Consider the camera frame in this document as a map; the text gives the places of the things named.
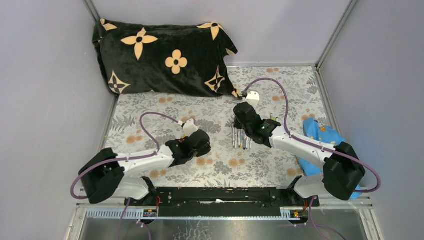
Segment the dark green end marker pen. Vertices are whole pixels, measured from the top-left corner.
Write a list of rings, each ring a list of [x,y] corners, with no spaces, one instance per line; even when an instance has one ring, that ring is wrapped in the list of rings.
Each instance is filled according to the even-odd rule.
[[[243,135],[242,135],[242,148],[243,150],[247,149],[247,136],[245,132],[243,132]]]

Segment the yellow cap marker pen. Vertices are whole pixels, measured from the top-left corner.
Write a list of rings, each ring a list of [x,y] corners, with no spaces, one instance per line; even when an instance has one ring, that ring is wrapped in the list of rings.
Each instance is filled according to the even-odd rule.
[[[235,145],[235,149],[237,149],[238,148],[238,135],[237,135],[238,129],[235,128],[235,130],[236,130],[236,145]]]

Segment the brown marker pen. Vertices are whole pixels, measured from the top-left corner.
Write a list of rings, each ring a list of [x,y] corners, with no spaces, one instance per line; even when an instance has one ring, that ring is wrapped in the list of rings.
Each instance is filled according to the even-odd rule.
[[[236,130],[234,127],[231,128],[232,147],[236,147]]]

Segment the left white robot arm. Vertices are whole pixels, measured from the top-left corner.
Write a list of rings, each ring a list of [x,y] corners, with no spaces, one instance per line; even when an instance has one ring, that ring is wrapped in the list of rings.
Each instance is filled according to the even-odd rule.
[[[210,137],[201,129],[182,139],[169,140],[159,149],[123,154],[105,148],[80,169],[71,186],[81,182],[84,198],[92,205],[120,197],[148,206],[156,200],[157,191],[143,172],[184,165],[210,151]]]

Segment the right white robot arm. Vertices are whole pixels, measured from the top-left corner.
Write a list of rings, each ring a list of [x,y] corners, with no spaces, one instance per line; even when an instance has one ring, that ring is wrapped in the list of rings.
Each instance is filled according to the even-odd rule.
[[[361,164],[352,160],[357,155],[348,143],[333,145],[297,133],[289,134],[281,123],[262,119],[247,102],[237,104],[233,112],[235,127],[244,130],[256,144],[289,152],[321,170],[319,174],[293,180],[286,193],[287,201],[293,206],[325,194],[348,201],[366,173]]]

